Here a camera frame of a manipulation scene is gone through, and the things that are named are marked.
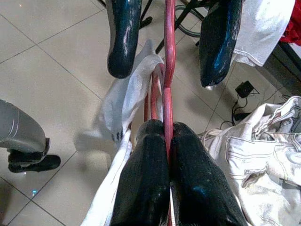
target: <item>tile floor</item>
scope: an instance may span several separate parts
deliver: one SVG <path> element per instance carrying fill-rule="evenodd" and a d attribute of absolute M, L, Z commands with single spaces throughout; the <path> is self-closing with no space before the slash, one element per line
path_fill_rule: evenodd
<path fill-rule="evenodd" d="M 163 37 L 163 1 L 153 2 L 149 14 L 153 22 L 140 30 L 138 51 L 148 38 L 158 44 Z M 184 25 L 200 28 L 190 15 Z M 106 10 L 97 0 L 0 1 L 0 98 L 33 117 L 51 138 L 50 153 L 62 159 L 52 171 L 13 174 L 7 169 L 8 153 L 0 148 L 0 225 L 82 222 L 115 154 L 110 141 L 81 136 L 113 81 L 106 68 L 109 33 Z M 178 30 L 176 43 L 174 120 L 196 133 L 230 119 L 239 83 L 249 80 L 260 92 L 249 98 L 246 111 L 277 88 L 255 68 L 236 63 L 223 83 L 208 91 L 199 83 L 196 39 Z M 280 95 L 269 101 L 281 101 Z M 134 132 L 142 119 L 140 109 Z"/>

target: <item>black power adapter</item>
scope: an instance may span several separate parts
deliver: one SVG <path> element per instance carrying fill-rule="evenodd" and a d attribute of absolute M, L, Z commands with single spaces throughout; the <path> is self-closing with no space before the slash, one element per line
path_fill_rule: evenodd
<path fill-rule="evenodd" d="M 241 98 L 245 98 L 252 92 L 253 89 L 254 87 L 251 85 L 251 83 L 249 81 L 245 81 L 242 82 L 239 86 L 237 86 L 235 91 Z"/>

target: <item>white cloth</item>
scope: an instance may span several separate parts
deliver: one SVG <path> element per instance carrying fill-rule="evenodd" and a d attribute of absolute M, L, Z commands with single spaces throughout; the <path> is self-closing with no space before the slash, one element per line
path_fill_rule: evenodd
<path fill-rule="evenodd" d="M 232 61 L 263 66 L 283 35 L 295 0 L 245 0 Z"/>
<path fill-rule="evenodd" d="M 301 226 L 301 97 L 264 104 L 201 141 L 252 226 Z"/>
<path fill-rule="evenodd" d="M 110 226 L 119 177 L 132 151 L 130 135 L 131 131 L 128 130 L 117 144 L 120 147 L 110 170 L 99 186 L 81 226 Z"/>
<path fill-rule="evenodd" d="M 163 60 L 155 54 L 152 41 L 147 40 L 135 58 L 131 75 L 115 79 L 104 98 L 98 116 L 100 133 L 107 134 L 108 130 L 111 139 L 120 142 L 148 93 L 151 74 L 159 63 Z"/>

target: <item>red fabric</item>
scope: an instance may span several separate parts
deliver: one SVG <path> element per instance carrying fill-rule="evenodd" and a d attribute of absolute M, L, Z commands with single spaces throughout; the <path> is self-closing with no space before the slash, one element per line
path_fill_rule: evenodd
<path fill-rule="evenodd" d="M 301 0 L 296 0 L 293 13 L 280 41 L 301 46 Z"/>

